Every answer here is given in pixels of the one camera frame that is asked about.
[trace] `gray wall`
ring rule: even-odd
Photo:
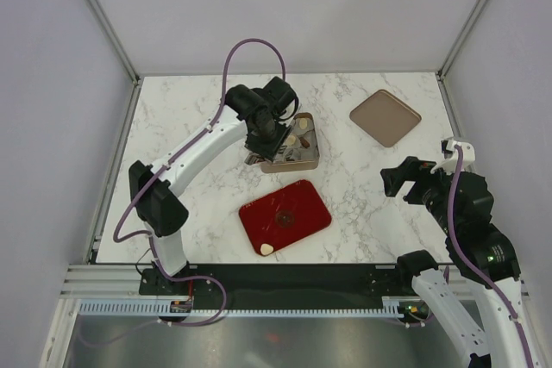
[[[514,245],[552,339],[552,9],[550,0],[491,0],[448,76],[494,217]]]
[[[0,355],[37,366],[130,81],[84,0],[0,0]]]
[[[261,37],[292,72],[434,70],[476,0],[99,0],[140,73],[220,73],[239,40]],[[277,68],[250,46],[235,72]]]

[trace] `open tin box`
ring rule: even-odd
[[[249,154],[246,163],[259,164],[260,169],[265,173],[300,172],[317,168],[320,152],[312,114],[308,112],[296,114],[290,125],[292,131],[272,163],[253,153]]]

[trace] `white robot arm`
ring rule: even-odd
[[[145,166],[136,161],[130,167],[131,198],[135,198],[154,176],[153,172],[165,167],[137,202],[136,211],[151,231],[155,251],[170,276],[178,273],[187,263],[180,229],[188,218],[188,210],[178,197],[219,153],[240,139],[246,139],[245,145],[252,152],[273,160],[291,131],[281,118],[291,103],[295,103],[295,113],[298,109],[297,94],[280,78],[273,78],[262,89],[250,90],[244,85],[237,85],[228,90],[217,123],[211,126],[210,118],[191,136],[194,138],[183,141],[152,165]],[[206,128],[209,130],[207,134],[199,140],[195,138]],[[169,159],[192,140],[195,140],[194,144],[178,160],[169,163]]]
[[[428,304],[464,366],[542,367],[525,317],[515,250],[491,224],[492,194],[483,177],[461,172],[474,162],[474,147],[448,139],[442,142],[442,152],[441,163],[407,157],[399,167],[382,170],[381,176],[387,196],[396,196],[405,181],[414,182],[404,200],[424,205],[447,235],[449,256],[467,279],[486,333],[452,293],[428,252],[398,258],[402,283]]]

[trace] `marble table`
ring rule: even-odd
[[[229,77],[229,87],[262,87],[272,75]],[[316,170],[264,174],[244,164],[243,140],[227,148],[188,186],[181,202],[190,210],[182,231],[188,259],[196,263],[389,263],[399,255],[427,249],[448,262],[444,234],[424,207],[410,206],[402,195],[386,198],[382,168],[408,155],[441,159],[440,140],[452,135],[433,73],[298,74],[287,81],[298,93],[301,111],[317,127],[320,164]],[[122,244],[112,240],[115,225],[129,204],[129,166],[148,164],[173,149],[211,116],[220,98],[220,76],[145,78],[116,188],[111,200],[98,263],[134,263],[147,250],[143,236]],[[351,109],[378,89],[389,90],[422,116],[395,147],[384,148],[349,120]],[[239,220],[245,203],[299,179],[310,180],[332,214],[328,228],[267,257],[257,255]],[[122,234],[143,228],[137,215]],[[148,253],[142,262],[151,259]]]

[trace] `purple cable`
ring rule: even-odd
[[[270,47],[275,53],[276,55],[278,56],[278,59],[279,59],[279,63],[281,64],[282,66],[282,79],[285,80],[285,63],[284,63],[284,58],[282,57],[281,53],[279,52],[278,49],[276,49],[276,47],[268,42],[268,41],[265,41],[263,39],[257,39],[257,38],[249,38],[249,39],[244,39],[243,41],[239,41],[238,43],[236,43],[234,45],[234,47],[232,49],[230,49],[230,52],[228,54],[228,56],[226,57],[226,61],[224,62],[224,68],[223,68],[223,91],[222,91],[222,94],[221,94],[221,102],[219,103],[218,105],[218,109],[216,110],[216,113],[215,113],[215,116],[213,117],[213,119],[210,121],[210,126],[213,127],[216,122],[219,120],[219,118],[221,117],[221,114],[223,112],[223,109],[224,109],[224,97],[226,96],[226,83],[227,83],[227,79],[228,79],[228,71],[229,71],[229,67],[230,67],[230,61],[232,60],[232,56],[234,56],[234,53],[235,51],[237,51],[242,45],[245,45],[246,43],[261,43],[267,47]],[[201,138],[203,138],[204,135],[206,135],[207,133],[209,133],[209,129],[203,129],[198,135],[196,135],[195,137],[193,137],[190,141],[188,141],[185,145],[182,146],[182,148],[180,148],[167,162],[168,165],[163,165],[155,174],[153,177],[151,177],[149,179],[149,181],[147,181],[146,185],[144,185],[140,191],[138,191],[138,193],[136,194],[136,196],[132,199],[132,201],[130,202],[129,206],[124,210],[124,213],[122,213],[122,216],[121,216],[121,219],[119,219],[119,222],[117,223],[116,227],[115,227],[115,232],[113,232],[113,241],[115,243],[121,243],[125,240],[128,240],[128,239],[131,239],[135,236],[138,236],[140,234],[145,234],[145,235],[150,235],[150,233],[147,231],[147,230],[138,230],[138,231],[135,231],[135,232],[132,232],[132,233],[129,233],[129,234],[125,234],[123,237],[120,237],[119,234],[121,233],[121,229],[122,229],[122,225],[124,224],[124,222],[127,220],[127,218],[129,217],[130,215],[130,212],[132,211],[132,209],[136,206],[136,204],[138,203],[138,201],[141,199],[141,197],[144,195],[144,193],[152,186],[152,184],[154,183],[154,181],[159,178],[159,176],[165,172],[166,170],[168,170],[169,168],[171,168],[171,165],[182,155],[184,154],[186,151],[188,151],[188,149],[193,146],[196,142],[198,142],[199,140],[201,140]]]
[[[479,269],[466,257],[466,255],[460,248],[458,239],[456,239],[455,220],[454,220],[455,197],[456,197],[456,188],[458,187],[458,180],[460,179],[460,173],[462,169],[462,161],[464,160],[464,152],[461,146],[455,146],[455,148],[456,150],[458,150],[458,161],[456,162],[455,175],[452,177],[452,184],[450,185],[450,192],[448,194],[448,206],[447,206],[448,207],[447,208],[448,235],[450,236],[450,240],[452,241],[452,246],[455,248],[456,254],[458,254],[458,257],[460,258],[460,260],[464,262],[464,264],[473,273],[475,273],[483,282],[488,284],[491,287],[491,289],[496,292],[496,294],[502,300],[504,305],[508,308],[508,312],[510,312],[511,318],[514,320],[514,323],[516,324],[517,334],[519,335],[519,340],[521,341],[522,348],[524,349],[527,366],[532,368],[533,358],[531,357],[529,342],[527,341],[527,336],[525,335],[524,327],[522,327],[522,325],[517,321],[518,312],[516,312],[516,310],[512,306],[510,300],[508,300],[508,297],[505,295],[505,293],[485,273],[483,273],[481,269]]]
[[[216,111],[215,113],[215,116],[213,117],[213,119],[210,121],[210,126],[213,127],[216,122],[219,120],[219,118],[221,117],[221,114],[223,112],[223,109],[224,109],[224,98],[226,96],[226,84],[227,84],[227,79],[228,79],[228,71],[229,71],[229,66],[230,66],[230,61],[232,60],[232,56],[234,55],[235,51],[237,51],[242,45],[245,45],[246,43],[261,43],[267,47],[270,47],[275,53],[276,55],[278,56],[278,59],[279,59],[279,63],[281,64],[282,66],[282,79],[285,80],[285,63],[284,63],[284,58],[282,57],[281,53],[279,52],[278,49],[276,49],[276,47],[268,42],[268,41],[264,41],[262,39],[257,39],[257,38],[249,38],[249,39],[245,39],[243,41],[240,41],[238,43],[235,44],[235,46],[230,50],[228,56],[226,57],[226,61],[224,62],[224,68],[223,68],[223,87],[222,87],[222,94],[221,94],[221,102],[219,103],[219,106],[218,106],[218,110]],[[115,232],[113,232],[113,241],[115,243],[122,243],[124,242],[125,240],[128,240],[128,239],[131,239],[135,236],[138,236],[140,234],[145,234],[146,236],[149,237],[149,245],[151,246],[151,249],[152,249],[152,254],[154,256],[154,260],[157,264],[157,267],[159,268],[160,272],[163,274],[163,276],[165,278],[167,278],[168,280],[171,280],[173,282],[189,282],[189,281],[192,281],[192,280],[208,280],[214,284],[216,284],[221,292],[223,293],[223,304],[221,305],[221,308],[211,317],[211,318],[208,318],[204,321],[200,321],[200,322],[172,322],[173,325],[178,325],[178,326],[181,326],[181,327],[202,327],[204,325],[209,325],[210,323],[212,323],[213,321],[216,320],[216,318],[224,311],[224,309],[226,308],[226,302],[227,302],[227,294],[226,294],[226,290],[224,289],[224,286],[223,284],[221,284],[218,280],[216,280],[215,278],[212,278],[210,276],[191,276],[191,277],[188,277],[188,278],[173,278],[172,276],[170,276],[168,273],[166,273],[165,269],[163,269],[163,266],[161,265],[160,261],[159,261],[159,258],[157,256],[157,252],[155,250],[155,245],[154,245],[154,239],[153,237],[151,237],[151,232],[149,230],[137,230],[135,232],[131,232],[129,234],[125,234],[123,237],[120,236],[120,233],[121,233],[121,229],[122,229],[122,225],[124,224],[124,222],[127,220],[127,218],[129,217],[130,215],[130,212],[132,211],[132,209],[136,206],[136,204],[138,203],[138,201],[141,199],[141,197],[144,195],[144,193],[146,193],[146,191],[152,186],[152,184],[155,182],[155,180],[157,178],[160,177],[161,174],[163,174],[163,172],[167,171],[169,168],[171,168],[171,165],[182,155],[184,154],[191,146],[193,146],[196,142],[198,142],[204,135],[208,134],[209,133],[209,129],[204,129],[202,130],[198,135],[196,135],[195,137],[193,137],[190,141],[188,141],[185,145],[182,146],[182,148],[180,148],[167,162],[168,165],[163,165],[147,182],[146,184],[140,189],[140,191],[138,191],[138,193],[136,194],[136,196],[134,196],[134,198],[132,199],[132,201],[130,202],[129,206],[124,210],[124,212],[122,213],[122,216],[121,216],[121,219],[119,220],[119,222],[117,223],[116,227],[115,227]],[[146,327],[146,326],[149,326],[149,325],[152,325],[154,323],[157,323],[158,320],[154,320],[154,321],[148,321],[148,322],[144,322],[132,329],[130,329],[129,331],[123,333],[123,334],[120,334],[118,336],[116,336],[115,338],[113,338],[112,340],[107,340],[105,342],[99,342],[99,343],[92,343],[92,342],[89,342],[87,340],[85,340],[83,337],[82,337],[82,334],[80,332],[80,330],[78,331],[78,339],[83,343],[83,345],[85,346],[88,346],[89,348],[100,348],[100,347],[103,347],[103,346],[107,346],[107,345],[110,345],[112,344],[113,342],[116,342],[117,340],[120,340],[121,338],[124,338],[125,336],[127,335],[130,335],[134,332],[136,332],[137,330],[139,329],[142,329],[143,327]]]
[[[111,345],[112,343],[117,342],[118,340],[124,338],[125,336],[129,336],[129,335],[133,334],[134,332],[139,331],[143,327],[148,327],[148,326],[153,325],[155,323],[158,323],[157,319],[153,319],[152,321],[143,322],[140,325],[136,325],[132,329],[129,329],[128,331],[117,335],[115,338],[112,338],[110,340],[105,340],[103,342],[90,342],[90,341],[86,340],[85,338],[83,338],[83,333],[81,332],[80,325],[79,325],[77,327],[77,337],[78,337],[78,340],[84,346],[86,346],[88,348],[95,348],[95,349],[103,348],[104,346]]]
[[[222,312],[224,312],[224,309],[226,308],[226,301],[227,301],[227,295],[226,290],[224,289],[223,284],[221,284],[218,280],[215,278],[212,278],[211,276],[189,276],[186,278],[173,278],[171,275],[169,275],[165,269],[163,269],[163,266],[161,265],[161,262],[159,261],[159,257],[157,256],[157,251],[155,250],[155,244],[154,244],[154,238],[149,238],[149,245],[152,249],[152,254],[154,256],[155,264],[157,265],[157,268],[160,270],[161,274],[171,282],[190,282],[192,280],[207,280],[215,284],[219,287],[221,292],[223,293],[223,304],[221,305],[220,309],[210,318],[205,319],[204,321],[199,322],[172,322],[173,325],[178,325],[179,327],[202,327],[205,325],[209,325],[210,323],[214,322],[218,316]]]

